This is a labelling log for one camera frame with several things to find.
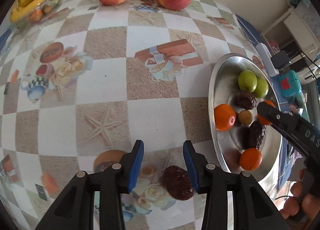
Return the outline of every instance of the printed starfish pattern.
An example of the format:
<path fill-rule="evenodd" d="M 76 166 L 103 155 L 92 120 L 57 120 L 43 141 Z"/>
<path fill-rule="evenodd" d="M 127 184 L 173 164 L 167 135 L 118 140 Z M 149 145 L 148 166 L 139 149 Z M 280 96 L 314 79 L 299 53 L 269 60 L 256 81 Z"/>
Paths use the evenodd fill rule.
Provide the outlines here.
<path fill-rule="evenodd" d="M 151 19 L 151 17 L 149 15 L 143 15 L 143 14 L 140 14 L 138 12 L 136 12 L 136 15 L 140 16 L 144 20 L 147 20 L 149 23 L 151 23 L 153 25 L 155 24 L 155 22 Z"/>
<path fill-rule="evenodd" d="M 102 138 L 106 141 L 107 145 L 111 145 L 112 141 L 109 136 L 109 131 L 111 128 L 114 128 L 120 124 L 122 124 L 122 121 L 117 121 L 117 122 L 109 122 L 107 123 L 107 117 L 109 114 L 109 109 L 105 111 L 104 115 L 102 116 L 101 120 L 98 121 L 94 119 L 93 117 L 89 115 L 84 115 L 87 119 L 87 121 L 94 127 L 93 131 L 89 135 L 89 139 L 92 139 L 98 135 L 101 135 Z"/>
<path fill-rule="evenodd" d="M 188 40 L 188 42 L 190 42 L 193 46 L 203 45 L 202 42 L 195 42 L 195 41 L 193 41 L 193 33 L 191 33 L 188 38 L 185 38 L 185 37 L 181 36 L 180 34 L 177 34 L 177 36 L 178 36 L 180 39 L 182 39 L 182 40 L 183 40 L 183 39 Z"/>

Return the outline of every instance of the silver plate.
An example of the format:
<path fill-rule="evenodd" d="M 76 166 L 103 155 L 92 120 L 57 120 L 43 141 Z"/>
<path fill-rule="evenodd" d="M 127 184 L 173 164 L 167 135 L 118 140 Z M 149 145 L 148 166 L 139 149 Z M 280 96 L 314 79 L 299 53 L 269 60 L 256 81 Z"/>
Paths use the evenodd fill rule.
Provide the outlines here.
<path fill-rule="evenodd" d="M 239 158 L 244 151 L 243 126 L 237 122 L 230 130 L 219 132 L 215 128 L 213 109 L 220 104 L 229 104 L 238 113 L 242 109 L 235 105 L 235 96 L 240 92 L 238 86 L 239 74 L 249 69 L 257 76 L 268 82 L 269 92 L 263 99 L 257 99 L 258 103 L 263 100 L 271 100 L 276 108 L 279 102 L 270 80 L 263 71 L 250 59 L 239 54 L 226 54 L 215 64 L 209 85 L 209 119 L 213 144 L 221 168 L 224 171 L 240 173 L 243 169 L 239 166 Z M 257 120 L 257 109 L 251 110 L 253 120 Z M 268 177 L 277 160 L 282 142 L 282 135 L 267 126 L 267 133 L 260 147 L 262 163 L 260 167 L 252 171 L 252 175 L 258 182 Z"/>

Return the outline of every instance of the human hand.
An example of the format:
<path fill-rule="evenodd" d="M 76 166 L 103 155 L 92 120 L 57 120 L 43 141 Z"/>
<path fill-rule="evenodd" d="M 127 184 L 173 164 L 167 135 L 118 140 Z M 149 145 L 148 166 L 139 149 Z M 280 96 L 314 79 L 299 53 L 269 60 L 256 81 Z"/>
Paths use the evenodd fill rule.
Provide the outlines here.
<path fill-rule="evenodd" d="M 304 169 L 299 171 L 300 180 L 302 180 L 303 173 Z M 302 183 L 295 183 L 291 187 L 290 191 L 295 197 L 300 196 L 302 194 Z M 284 219 L 287 219 L 289 216 L 294 216 L 299 212 L 300 207 L 295 197 L 288 198 L 287 201 L 284 203 L 283 209 L 280 210 L 280 213 L 282 214 Z M 311 194 L 307 194 L 304 197 L 301 205 L 302 210 L 305 212 L 306 215 L 308 215 L 308 217 L 310 218 L 310 222 L 312 222 L 320 210 L 320 198 L 317 198 Z"/>

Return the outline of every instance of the orange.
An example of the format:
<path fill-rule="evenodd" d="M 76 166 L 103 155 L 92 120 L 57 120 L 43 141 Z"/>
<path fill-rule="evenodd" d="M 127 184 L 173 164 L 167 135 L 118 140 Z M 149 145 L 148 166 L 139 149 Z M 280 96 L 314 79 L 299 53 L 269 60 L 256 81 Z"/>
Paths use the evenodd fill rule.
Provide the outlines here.
<path fill-rule="evenodd" d="M 214 123 L 218 131 L 229 130 L 236 122 L 236 112 L 228 104 L 220 104 L 213 110 Z"/>
<path fill-rule="evenodd" d="M 275 107 L 275 105 L 270 101 L 270 100 L 264 100 L 264 102 L 266 102 L 267 104 Z M 265 124 L 265 125 L 272 125 L 272 123 L 270 121 L 268 121 L 267 119 L 263 118 L 261 115 L 258 114 L 258 120 L 261 124 Z"/>
<path fill-rule="evenodd" d="M 262 162 L 262 154 L 256 148 L 246 149 L 240 156 L 239 165 L 245 170 L 257 169 Z"/>

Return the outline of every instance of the tablecloth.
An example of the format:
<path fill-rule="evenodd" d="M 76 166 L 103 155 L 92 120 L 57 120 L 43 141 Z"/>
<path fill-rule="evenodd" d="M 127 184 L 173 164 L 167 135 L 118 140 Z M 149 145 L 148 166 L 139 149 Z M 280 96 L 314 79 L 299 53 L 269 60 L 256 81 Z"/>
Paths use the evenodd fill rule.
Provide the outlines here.
<path fill-rule="evenodd" d="M 123 197 L 127 229 L 201 229 L 205 196 L 173 199 L 159 177 L 167 166 L 185 168 L 181 147 L 187 139 L 218 163 L 208 117 L 212 68 L 230 52 L 258 56 L 235 14 L 213 0 L 192 0 L 182 11 L 155 0 L 118 6 L 63 0 L 57 12 L 14 36 L 0 60 L 0 199 L 12 219 L 33 230 L 79 170 L 92 173 L 98 155 L 129 152 L 141 139 L 148 173 L 135 196 Z M 135 58 L 181 39 L 198 53 L 196 65 L 181 64 L 165 76 Z M 43 51 L 53 43 L 64 48 L 50 62 L 53 53 Z M 276 180 L 277 170 L 264 189 L 274 189 Z M 94 229 L 98 214 L 96 205 Z"/>

